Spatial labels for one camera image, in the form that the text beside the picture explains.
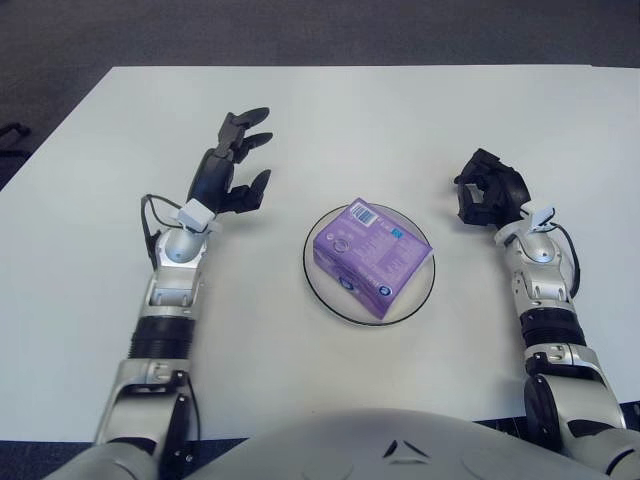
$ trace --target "silver arm segment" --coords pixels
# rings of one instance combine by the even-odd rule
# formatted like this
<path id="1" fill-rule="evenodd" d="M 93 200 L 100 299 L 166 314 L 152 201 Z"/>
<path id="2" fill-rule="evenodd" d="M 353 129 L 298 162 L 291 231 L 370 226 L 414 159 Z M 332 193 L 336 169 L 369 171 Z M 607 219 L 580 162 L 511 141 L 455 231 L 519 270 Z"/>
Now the silver arm segment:
<path id="1" fill-rule="evenodd" d="M 534 440 L 611 475 L 640 478 L 640 433 L 626 430 L 618 401 L 596 353 L 586 345 L 570 289 L 561 274 L 566 254 L 548 235 L 550 215 L 524 204 L 523 220 L 495 236 L 505 246 L 511 288 L 527 348 L 525 407 Z"/>

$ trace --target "logo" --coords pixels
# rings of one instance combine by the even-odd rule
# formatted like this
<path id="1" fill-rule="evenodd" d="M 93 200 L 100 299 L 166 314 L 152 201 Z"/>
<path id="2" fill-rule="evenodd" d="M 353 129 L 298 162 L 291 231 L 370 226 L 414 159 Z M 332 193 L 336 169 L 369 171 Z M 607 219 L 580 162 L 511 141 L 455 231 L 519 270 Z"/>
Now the logo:
<path id="1" fill-rule="evenodd" d="M 346 278 L 342 278 L 340 277 L 340 285 L 342 285 L 344 288 L 346 288 L 347 290 L 353 290 L 353 283 L 351 283 L 349 280 L 347 280 Z"/>
<path id="2" fill-rule="evenodd" d="M 382 458 L 388 465 L 429 465 L 431 455 L 406 440 L 391 442 Z"/>

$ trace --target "black cable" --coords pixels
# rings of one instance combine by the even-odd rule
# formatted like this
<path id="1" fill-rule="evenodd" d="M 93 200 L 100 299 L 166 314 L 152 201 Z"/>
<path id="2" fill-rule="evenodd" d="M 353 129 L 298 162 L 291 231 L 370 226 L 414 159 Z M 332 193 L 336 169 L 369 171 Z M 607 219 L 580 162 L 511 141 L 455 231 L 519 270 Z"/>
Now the black cable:
<path id="1" fill-rule="evenodd" d="M 172 202 L 171 200 L 169 200 L 168 198 L 165 197 L 161 197 L 160 195 L 153 195 L 148 193 L 147 195 L 143 196 L 140 199 L 140 221 L 142 222 L 142 233 L 144 234 L 144 243 L 147 246 L 147 254 L 149 255 L 149 259 L 151 260 L 151 265 L 153 266 L 153 269 L 155 270 L 157 268 L 157 261 L 156 261 L 156 256 L 155 256 L 155 244 L 156 241 L 158 240 L 158 237 L 160 236 L 160 231 L 156 231 L 156 233 L 154 233 L 153 235 L 151 235 L 151 231 L 149 230 L 149 222 L 147 221 L 147 214 L 146 214 L 146 210 L 145 207 L 147 206 L 147 203 L 151 203 L 151 211 L 153 212 L 153 216 L 156 218 L 156 220 L 164 225 L 165 227 L 169 227 L 169 228 L 180 228 L 179 225 L 170 225 L 168 223 L 163 222 L 160 217 L 158 217 L 158 213 L 156 212 L 155 209 L 155 205 L 153 204 L 153 199 L 157 199 L 160 200 L 162 202 L 165 202 L 168 205 L 171 205 L 174 208 L 181 208 L 180 205 L 178 205 L 175 202 Z"/>
<path id="2" fill-rule="evenodd" d="M 571 240 L 569 232 L 567 232 L 562 225 L 553 222 L 550 223 L 554 226 L 554 228 L 557 228 L 562 232 L 564 237 L 567 239 L 569 248 L 571 249 L 571 256 L 573 257 L 573 283 L 571 284 L 569 295 L 571 295 L 571 298 L 574 298 L 578 294 L 578 290 L 580 289 L 580 262 L 578 261 L 578 255 L 576 254 L 576 248 L 573 245 L 573 241 Z"/>
<path id="3" fill-rule="evenodd" d="M 149 202 L 149 204 L 151 205 L 151 211 L 153 212 L 153 216 L 156 218 L 156 220 L 158 221 L 158 223 L 160 225 L 164 225 L 165 227 L 169 227 L 169 228 L 182 228 L 180 225 L 172 225 L 170 223 L 165 223 L 163 222 L 160 217 L 158 216 L 158 213 L 156 212 L 156 206 L 153 204 L 153 199 L 156 200 L 160 200 L 162 202 L 165 202 L 169 205 L 171 205 L 174 208 L 180 209 L 182 208 L 180 205 L 178 205 L 177 203 L 169 200 L 168 198 L 165 197 L 161 197 L 160 195 L 153 195 L 153 194 L 147 194 L 145 195 L 145 197 L 147 198 L 147 201 Z"/>
<path id="4" fill-rule="evenodd" d="M 202 426 L 200 424 L 200 409 L 198 408 L 198 400 L 196 399 L 196 393 L 193 391 L 193 384 L 191 383 L 191 377 L 187 375 L 187 383 L 189 390 L 191 391 L 191 399 L 193 400 L 193 410 L 196 414 L 196 445 L 194 449 L 194 457 L 197 458 L 200 453 L 200 441 L 202 440 Z"/>

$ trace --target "black triangle logo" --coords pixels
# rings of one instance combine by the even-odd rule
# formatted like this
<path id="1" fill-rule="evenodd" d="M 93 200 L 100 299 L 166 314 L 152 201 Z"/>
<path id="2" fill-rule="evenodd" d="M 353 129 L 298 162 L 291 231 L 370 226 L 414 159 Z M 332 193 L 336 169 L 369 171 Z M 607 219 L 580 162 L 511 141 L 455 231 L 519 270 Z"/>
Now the black triangle logo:
<path id="1" fill-rule="evenodd" d="M 431 456 L 406 440 L 394 440 L 382 458 L 386 458 L 389 465 L 427 465 Z"/>

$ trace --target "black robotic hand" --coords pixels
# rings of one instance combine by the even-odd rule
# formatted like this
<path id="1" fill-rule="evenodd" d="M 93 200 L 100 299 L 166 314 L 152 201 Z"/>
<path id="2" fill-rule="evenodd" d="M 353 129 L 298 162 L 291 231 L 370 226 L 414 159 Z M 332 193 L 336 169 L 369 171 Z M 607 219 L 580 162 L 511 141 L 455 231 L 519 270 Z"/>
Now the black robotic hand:
<path id="1" fill-rule="evenodd" d="M 259 133 L 250 137 L 245 132 L 269 115 L 268 108 L 256 108 L 241 115 L 229 112 L 218 132 L 218 146 L 207 150 L 196 172 L 187 200 L 198 200 L 216 215 L 224 212 L 243 213 L 257 210 L 271 170 L 260 173 L 251 185 L 231 187 L 234 164 L 244 160 L 249 151 L 264 145 L 273 137 Z"/>

